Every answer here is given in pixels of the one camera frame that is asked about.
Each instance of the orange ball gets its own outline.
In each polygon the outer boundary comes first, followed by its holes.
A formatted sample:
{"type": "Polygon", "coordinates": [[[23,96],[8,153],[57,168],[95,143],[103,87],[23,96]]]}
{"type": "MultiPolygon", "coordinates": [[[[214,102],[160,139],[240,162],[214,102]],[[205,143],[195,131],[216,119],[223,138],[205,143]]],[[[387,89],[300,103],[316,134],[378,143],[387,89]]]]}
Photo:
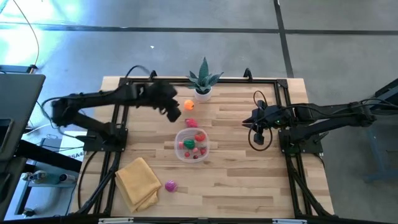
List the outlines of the orange ball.
{"type": "Polygon", "coordinates": [[[192,110],[193,109],[193,101],[192,100],[185,100],[184,108],[186,110],[192,110]]]}

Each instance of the pink ball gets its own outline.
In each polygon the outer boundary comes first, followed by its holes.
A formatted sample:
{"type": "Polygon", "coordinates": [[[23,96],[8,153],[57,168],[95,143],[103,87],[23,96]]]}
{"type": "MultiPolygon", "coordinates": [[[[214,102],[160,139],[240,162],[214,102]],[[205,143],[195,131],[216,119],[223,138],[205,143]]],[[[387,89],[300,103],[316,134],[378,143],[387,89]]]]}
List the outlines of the pink ball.
{"type": "Polygon", "coordinates": [[[168,191],[168,192],[174,192],[177,190],[177,184],[173,181],[173,180],[169,180],[166,182],[166,184],[164,185],[164,188],[168,191]]]}

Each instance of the potted plant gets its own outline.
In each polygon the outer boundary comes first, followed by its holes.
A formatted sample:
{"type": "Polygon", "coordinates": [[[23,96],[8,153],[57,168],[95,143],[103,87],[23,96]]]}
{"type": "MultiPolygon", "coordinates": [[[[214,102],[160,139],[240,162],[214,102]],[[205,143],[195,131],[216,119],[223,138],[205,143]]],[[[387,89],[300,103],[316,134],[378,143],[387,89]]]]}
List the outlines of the potted plant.
{"type": "Polygon", "coordinates": [[[199,102],[206,102],[211,97],[211,87],[217,83],[224,72],[218,75],[209,74],[209,67],[205,57],[199,69],[199,77],[191,71],[189,71],[189,74],[187,77],[192,82],[192,85],[188,86],[188,88],[195,89],[195,98],[199,102]]]}

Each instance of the white pot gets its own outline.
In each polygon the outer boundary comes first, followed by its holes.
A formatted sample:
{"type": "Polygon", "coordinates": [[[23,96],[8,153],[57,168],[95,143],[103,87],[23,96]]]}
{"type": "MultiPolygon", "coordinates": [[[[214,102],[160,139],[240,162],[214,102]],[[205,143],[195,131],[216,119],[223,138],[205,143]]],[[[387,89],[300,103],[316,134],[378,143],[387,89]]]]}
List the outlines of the white pot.
{"type": "Polygon", "coordinates": [[[212,88],[210,88],[210,91],[206,94],[199,94],[196,89],[193,92],[195,92],[195,98],[199,102],[206,102],[206,101],[210,100],[211,90],[212,90],[212,88]]]}

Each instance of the plastic container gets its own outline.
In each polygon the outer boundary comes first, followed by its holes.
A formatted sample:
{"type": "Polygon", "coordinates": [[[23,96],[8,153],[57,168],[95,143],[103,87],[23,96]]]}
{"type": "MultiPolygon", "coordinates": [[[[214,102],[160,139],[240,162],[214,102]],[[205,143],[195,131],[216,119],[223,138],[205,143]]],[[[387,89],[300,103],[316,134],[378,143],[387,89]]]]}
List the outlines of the plastic container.
{"type": "Polygon", "coordinates": [[[177,135],[175,136],[175,140],[174,140],[174,152],[175,155],[184,162],[190,162],[190,163],[194,163],[194,162],[200,162],[205,160],[208,155],[209,155],[209,151],[210,151],[210,141],[209,141],[209,137],[207,136],[207,133],[201,129],[201,128],[185,128],[183,130],[181,130],[180,132],[177,133],[177,135]],[[199,153],[193,153],[191,149],[187,149],[185,146],[181,149],[178,145],[179,142],[184,142],[185,140],[195,140],[195,134],[202,132],[203,134],[205,134],[206,139],[201,141],[201,142],[196,142],[195,141],[195,147],[197,146],[197,144],[202,144],[202,145],[206,145],[207,149],[206,149],[206,153],[204,155],[201,155],[200,152],[199,153]],[[185,153],[189,152],[191,154],[191,156],[189,158],[185,157],[185,153]],[[192,155],[197,155],[198,159],[194,159],[192,155]]]}

